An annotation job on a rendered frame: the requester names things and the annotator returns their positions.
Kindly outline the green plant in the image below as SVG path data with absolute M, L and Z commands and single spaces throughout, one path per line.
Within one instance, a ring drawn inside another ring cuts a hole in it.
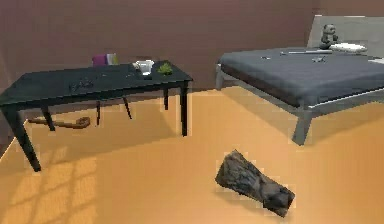
M 173 70 L 169 63 L 164 63 L 158 68 L 158 72 L 163 75 L 171 75 Z

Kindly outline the black table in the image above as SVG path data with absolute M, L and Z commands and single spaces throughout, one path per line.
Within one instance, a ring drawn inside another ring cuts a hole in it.
M 163 75 L 158 68 L 169 63 L 173 73 Z M 188 84 L 192 77 L 168 60 L 156 61 L 150 75 L 144 76 L 133 64 L 99 66 L 23 74 L 4 92 L 0 93 L 0 111 L 34 171 L 41 165 L 26 133 L 19 112 L 39 108 L 46 119 L 50 106 L 83 101 L 104 101 L 131 94 L 180 90 L 181 133 L 188 134 Z

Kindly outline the white pillow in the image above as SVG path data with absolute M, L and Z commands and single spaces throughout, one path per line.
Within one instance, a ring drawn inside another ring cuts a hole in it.
M 334 51 L 343 51 L 343 52 L 350 52 L 350 53 L 360 53 L 360 52 L 367 51 L 367 48 L 363 45 L 350 44 L 350 43 L 333 44 L 330 46 L 330 49 Z

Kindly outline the grey baseball bat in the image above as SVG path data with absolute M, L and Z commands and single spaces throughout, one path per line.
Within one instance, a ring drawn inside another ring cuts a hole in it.
M 304 50 L 304 51 L 281 51 L 280 55 L 293 55 L 293 54 L 332 54 L 332 50 Z

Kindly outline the grey teddy bear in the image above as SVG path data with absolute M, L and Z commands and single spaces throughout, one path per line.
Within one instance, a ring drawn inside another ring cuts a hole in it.
M 339 37 L 336 35 L 336 27 L 333 24 L 326 24 L 323 26 L 319 48 L 327 50 L 331 45 L 337 44 L 338 39 Z

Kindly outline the grey cloth on floor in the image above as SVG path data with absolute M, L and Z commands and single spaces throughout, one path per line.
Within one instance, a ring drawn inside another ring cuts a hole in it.
M 224 157 L 215 181 L 221 187 L 259 201 L 280 217 L 287 215 L 295 198 L 290 189 L 263 174 L 236 149 Z

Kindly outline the grey bed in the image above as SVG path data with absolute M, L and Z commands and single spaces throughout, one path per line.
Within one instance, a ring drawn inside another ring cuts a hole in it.
M 280 55 L 281 51 L 320 50 L 326 24 L 336 27 L 338 43 L 363 45 L 367 51 Z M 322 56 L 325 62 L 312 61 Z M 225 80 L 297 116 L 292 141 L 302 145 L 312 119 L 366 103 L 384 103 L 384 16 L 317 15 L 305 48 L 223 54 L 216 65 L 216 88 L 221 89 Z

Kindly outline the white mug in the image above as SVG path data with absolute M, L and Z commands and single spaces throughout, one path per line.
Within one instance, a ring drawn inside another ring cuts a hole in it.
M 133 63 L 136 70 L 139 70 L 144 76 L 150 75 L 152 67 L 155 64 L 152 60 L 139 60 Z

